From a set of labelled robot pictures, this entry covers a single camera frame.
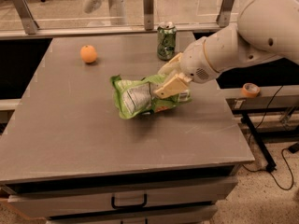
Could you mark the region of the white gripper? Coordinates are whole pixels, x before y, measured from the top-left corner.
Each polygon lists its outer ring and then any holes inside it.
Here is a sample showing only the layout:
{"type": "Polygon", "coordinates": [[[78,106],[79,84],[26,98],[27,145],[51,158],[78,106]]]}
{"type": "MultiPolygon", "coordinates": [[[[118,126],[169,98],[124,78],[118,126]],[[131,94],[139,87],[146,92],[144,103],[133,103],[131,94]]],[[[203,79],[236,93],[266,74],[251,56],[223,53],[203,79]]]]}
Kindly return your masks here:
{"type": "Polygon", "coordinates": [[[157,97],[166,99],[186,91],[192,81],[203,84],[220,75],[207,60],[205,42],[205,36],[192,42],[183,53],[178,53],[160,68],[158,75],[168,78],[154,91],[157,97]]]}

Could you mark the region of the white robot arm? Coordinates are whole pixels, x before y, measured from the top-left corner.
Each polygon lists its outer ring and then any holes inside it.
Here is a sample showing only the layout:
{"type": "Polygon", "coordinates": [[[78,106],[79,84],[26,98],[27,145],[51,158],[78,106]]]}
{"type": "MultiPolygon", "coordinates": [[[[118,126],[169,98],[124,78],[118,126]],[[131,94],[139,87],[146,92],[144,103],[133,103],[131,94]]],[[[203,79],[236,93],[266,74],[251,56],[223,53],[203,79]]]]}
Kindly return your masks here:
{"type": "Polygon", "coordinates": [[[154,94],[165,99],[223,72],[286,58],[299,63],[299,0],[248,0],[237,21],[192,42],[165,64],[154,94]]]}

